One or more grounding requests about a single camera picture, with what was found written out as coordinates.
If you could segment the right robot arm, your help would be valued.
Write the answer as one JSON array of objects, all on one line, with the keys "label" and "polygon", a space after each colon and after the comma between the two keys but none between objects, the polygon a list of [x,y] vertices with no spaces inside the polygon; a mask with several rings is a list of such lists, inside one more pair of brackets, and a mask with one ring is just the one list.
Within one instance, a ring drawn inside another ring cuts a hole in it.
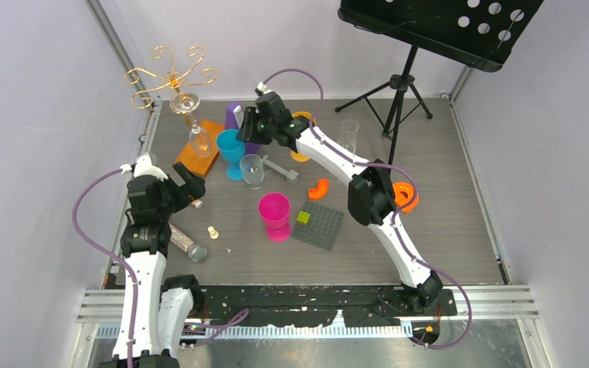
[{"label": "right robot arm", "polygon": [[428,314],[443,289],[440,276],[417,251],[400,218],[391,182],[392,166],[372,162],[343,148],[304,117],[295,117],[274,91],[259,92],[245,109],[238,140],[268,145],[276,142],[319,163],[347,187],[347,209],[380,240],[407,290],[407,304]]}]

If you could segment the blue plastic goblet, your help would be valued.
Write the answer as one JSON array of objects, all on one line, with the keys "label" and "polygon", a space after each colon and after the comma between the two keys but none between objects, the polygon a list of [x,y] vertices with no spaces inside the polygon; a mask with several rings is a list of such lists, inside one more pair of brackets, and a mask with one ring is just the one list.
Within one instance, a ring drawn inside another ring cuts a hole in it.
[{"label": "blue plastic goblet", "polygon": [[245,155],[245,142],[238,139],[238,134],[237,129],[224,130],[216,138],[220,155],[228,163],[226,175],[235,181],[243,179],[239,163]]}]

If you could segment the clear wine glass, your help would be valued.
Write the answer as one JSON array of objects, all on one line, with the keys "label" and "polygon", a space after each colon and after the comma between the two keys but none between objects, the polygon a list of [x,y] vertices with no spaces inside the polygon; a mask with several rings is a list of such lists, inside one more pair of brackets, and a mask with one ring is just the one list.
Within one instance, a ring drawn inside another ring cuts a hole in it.
[{"label": "clear wine glass", "polygon": [[200,98],[194,93],[178,92],[171,100],[170,108],[174,113],[182,115],[189,126],[189,145],[196,156],[206,158],[211,155],[211,139],[195,116],[200,105]]}]

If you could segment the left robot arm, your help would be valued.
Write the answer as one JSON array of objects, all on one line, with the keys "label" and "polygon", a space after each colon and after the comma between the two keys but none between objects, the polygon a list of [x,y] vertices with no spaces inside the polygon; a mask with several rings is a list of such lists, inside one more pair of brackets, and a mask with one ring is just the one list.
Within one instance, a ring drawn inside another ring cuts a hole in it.
[{"label": "left robot arm", "polygon": [[194,275],[163,276],[170,217],[206,193],[203,178],[181,163],[173,168],[182,185],[146,156],[118,170],[133,174],[127,183],[127,226],[120,239],[127,281],[120,333],[102,367],[178,367],[176,348],[184,320],[203,311],[205,298]]}]

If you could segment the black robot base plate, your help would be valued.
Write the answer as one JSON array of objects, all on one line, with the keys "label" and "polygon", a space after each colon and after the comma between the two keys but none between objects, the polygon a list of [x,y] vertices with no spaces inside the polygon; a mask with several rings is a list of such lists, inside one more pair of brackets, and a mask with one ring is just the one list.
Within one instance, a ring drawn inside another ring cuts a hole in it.
[{"label": "black robot base plate", "polygon": [[208,285],[196,293],[191,315],[221,325],[243,309],[249,313],[242,327],[327,327],[338,317],[347,327],[388,327],[401,317],[435,322],[457,315],[447,288],[424,306],[411,291],[393,285]]}]

